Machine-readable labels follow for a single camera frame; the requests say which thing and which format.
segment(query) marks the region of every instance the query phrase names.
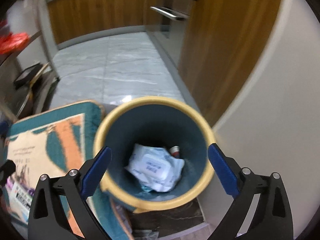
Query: silver handle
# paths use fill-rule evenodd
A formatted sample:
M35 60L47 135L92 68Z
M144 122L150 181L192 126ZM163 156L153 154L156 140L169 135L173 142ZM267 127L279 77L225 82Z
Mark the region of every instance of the silver handle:
M189 16L184 14L184 13L180 13L174 10L171 10L169 8L166 7L154 7L151 6L150 9L162 14L163 16L173 20L173 21L184 21L185 19L188 19Z

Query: metal rack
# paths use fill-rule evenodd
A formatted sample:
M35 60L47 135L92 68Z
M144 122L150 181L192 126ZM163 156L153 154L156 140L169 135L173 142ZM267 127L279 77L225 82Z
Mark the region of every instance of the metal rack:
M19 63L17 62L17 56L28 46L30 45L35 39L40 38L41 46L44 51L44 54L47 59L47 63L44 64L44 66L41 68L41 70L37 73L36 76L43 77L42 84L40 86L39 92L34 95L34 106L33 106L33 114L39 114L43 107L45 100L48 96L48 93L50 91L50 87L52 86L54 81L59 81L60 77L57 73L57 70L54 66L54 63L52 61L52 58L49 54L49 50L47 47L47 44L44 40L43 31L40 24L40 14L39 14L39 0L33 0L33 12L35 15L35 22L36 27L38 31L29 37L28 43L24 46L22 50L15 51L11 53L6 60L0 65L0 71L8 71L9 67L14 66L17 70L17 73L20 73L22 71ZM51 70L47 71L46 73L43 73L47 67L50 67ZM11 122L17 122L18 118L15 116L15 114L12 112L10 107L8 106L9 99L6 99L5 97L0 98L0 111L8 118Z

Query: tile floor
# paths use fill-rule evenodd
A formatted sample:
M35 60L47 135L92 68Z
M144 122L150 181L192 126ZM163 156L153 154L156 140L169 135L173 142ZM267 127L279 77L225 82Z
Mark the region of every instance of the tile floor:
M146 33L76 44L53 60L61 80L50 108L84 99L119 105L147 95L184 101Z

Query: blue gripper fingertip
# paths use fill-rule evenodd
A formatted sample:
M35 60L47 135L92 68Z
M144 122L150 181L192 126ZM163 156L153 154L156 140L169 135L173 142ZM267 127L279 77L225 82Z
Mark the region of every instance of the blue gripper fingertip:
M104 147L100 150L98 158L82 179L82 190L80 193L82 199L85 200L94 194L103 174L106 172L111 162L111 156L112 153L109 147Z
M208 159L214 168L225 192L236 198L239 195L237 178L229 165L220 154L220 149L216 144L212 144L208 148Z

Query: trash can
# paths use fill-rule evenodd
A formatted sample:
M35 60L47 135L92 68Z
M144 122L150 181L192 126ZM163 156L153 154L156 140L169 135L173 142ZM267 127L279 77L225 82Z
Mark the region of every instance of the trash can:
M209 184L214 170L208 146L215 142L206 120L186 104L165 97L142 97L111 111L100 124L94 140L94 156L107 145L112 161L100 187L135 213L166 210L197 197ZM170 192L145 192L124 167L135 143L152 147L180 147L185 160L181 179Z

